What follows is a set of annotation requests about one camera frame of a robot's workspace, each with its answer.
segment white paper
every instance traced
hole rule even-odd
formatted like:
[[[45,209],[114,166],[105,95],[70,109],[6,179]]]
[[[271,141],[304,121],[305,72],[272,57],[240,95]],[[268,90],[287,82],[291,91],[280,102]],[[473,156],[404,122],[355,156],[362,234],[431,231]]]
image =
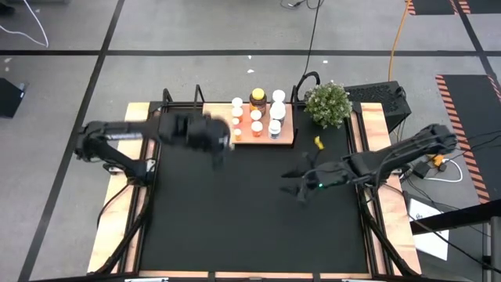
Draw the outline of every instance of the white paper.
[[[414,199],[410,200],[409,214],[415,219],[424,219],[428,216],[439,215],[441,213],[442,212],[438,209],[432,208],[427,204],[423,204]],[[449,239],[448,230],[439,231],[437,233],[444,237],[444,239]],[[424,251],[427,254],[433,255],[445,261],[447,260],[447,250],[449,245],[433,233],[414,235],[414,244],[420,251]]]

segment white cable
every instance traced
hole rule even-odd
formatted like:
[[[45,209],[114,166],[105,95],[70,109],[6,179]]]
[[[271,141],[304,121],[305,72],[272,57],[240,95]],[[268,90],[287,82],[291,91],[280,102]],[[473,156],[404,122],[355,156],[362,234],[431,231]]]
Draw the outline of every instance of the white cable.
[[[460,166],[453,160],[449,160],[449,159],[444,159],[442,161],[442,164],[446,161],[450,161],[452,162],[456,167],[457,167],[457,170],[460,172],[460,178],[459,179],[456,179],[456,180],[449,180],[449,179],[436,179],[436,178],[424,178],[426,180],[434,180],[434,181],[442,181],[442,182],[447,182],[447,183],[458,183],[460,182],[461,180],[463,180],[463,172],[461,171],[461,168]]]
[[[49,40],[47,39],[47,35],[45,34],[45,30],[44,30],[44,27],[41,25],[40,23],[40,20],[38,20],[37,16],[33,13],[33,10],[31,9],[30,5],[28,4],[27,0],[23,0],[24,1],[24,4],[26,4],[26,7],[30,10],[31,12],[31,15],[33,15],[33,17],[35,18],[35,20],[37,21],[38,23],[38,26],[40,27],[41,29],[41,32],[43,33],[44,35],[44,38],[45,38],[45,44],[41,43],[41,42],[38,42],[36,40],[34,40],[30,35],[28,34],[25,34],[23,32],[20,32],[20,31],[8,31],[6,30],[2,25],[0,25],[0,29],[2,29],[3,31],[5,31],[6,33],[8,34],[19,34],[19,35],[23,35],[23,36],[26,36],[27,38],[29,38],[31,41],[39,44],[39,45],[42,45],[46,48],[49,47]]]

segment green plant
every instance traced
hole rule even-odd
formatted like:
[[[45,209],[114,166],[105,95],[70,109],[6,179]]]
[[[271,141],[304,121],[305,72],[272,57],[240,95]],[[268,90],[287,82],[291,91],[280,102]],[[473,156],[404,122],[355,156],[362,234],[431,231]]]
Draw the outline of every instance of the green plant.
[[[306,112],[310,113],[313,121],[324,129],[328,125],[340,128],[344,118],[349,118],[352,103],[348,100],[349,92],[343,85],[333,81],[325,85],[317,85],[305,93]]]

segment wooden tray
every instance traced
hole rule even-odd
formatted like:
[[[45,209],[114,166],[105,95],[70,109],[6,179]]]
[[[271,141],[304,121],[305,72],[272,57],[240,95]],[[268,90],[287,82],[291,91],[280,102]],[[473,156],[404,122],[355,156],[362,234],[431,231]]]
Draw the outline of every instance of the wooden tray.
[[[240,129],[242,130],[242,139],[240,141],[235,140],[233,135],[233,128],[231,126],[232,120],[232,108],[231,103],[205,103],[204,104],[204,114],[210,114],[212,117],[222,118],[226,121],[232,130],[232,143],[233,144],[276,144],[285,145],[292,144],[294,140],[294,127],[292,122],[292,106],[288,103],[285,105],[286,115],[285,121],[283,122],[282,131],[280,132],[280,137],[278,139],[269,138],[268,125],[269,125],[269,108],[270,104],[266,105],[266,114],[261,118],[260,122],[263,124],[263,132],[261,136],[252,136],[251,130],[251,112],[249,111],[249,104],[245,103],[243,108],[243,122],[240,124]]]

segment black speaker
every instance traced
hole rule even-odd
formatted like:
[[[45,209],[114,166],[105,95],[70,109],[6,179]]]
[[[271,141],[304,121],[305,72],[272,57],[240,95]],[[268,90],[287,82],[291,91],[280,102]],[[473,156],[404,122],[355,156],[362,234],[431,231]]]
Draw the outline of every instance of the black speaker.
[[[410,114],[404,88],[396,81],[345,87],[352,102],[381,103],[388,132],[392,132]]]
[[[0,117],[14,118],[17,108],[24,97],[24,91],[0,78]]]

